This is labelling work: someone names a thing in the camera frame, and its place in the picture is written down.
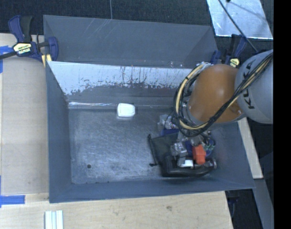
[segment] blue clamp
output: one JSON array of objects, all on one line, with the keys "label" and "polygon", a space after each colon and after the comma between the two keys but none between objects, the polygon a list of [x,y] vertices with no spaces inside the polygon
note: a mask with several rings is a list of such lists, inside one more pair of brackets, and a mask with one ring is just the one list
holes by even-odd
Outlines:
[{"label": "blue clamp", "polygon": [[0,208],[7,204],[25,204],[25,195],[2,196],[0,195]]},{"label": "blue clamp", "polygon": [[241,53],[245,50],[247,45],[247,39],[243,35],[231,35],[231,43],[229,50],[225,50],[222,55],[221,51],[215,50],[211,57],[211,64],[217,64],[218,60],[221,60],[223,64],[231,64],[231,59],[237,59]]},{"label": "blue clamp", "polygon": [[[16,55],[19,57],[29,57],[32,59],[36,59],[42,62],[42,53],[40,52],[39,43],[35,43],[32,41],[32,37],[30,35],[30,24],[33,20],[32,16],[21,16],[16,15],[8,21],[8,27],[17,39],[17,44],[13,46],[17,46],[19,43],[27,43],[31,46],[29,47],[29,52],[27,53],[17,53]],[[48,38],[49,46],[50,46],[50,55],[53,61],[57,59],[58,56],[58,43],[55,37]]]}]

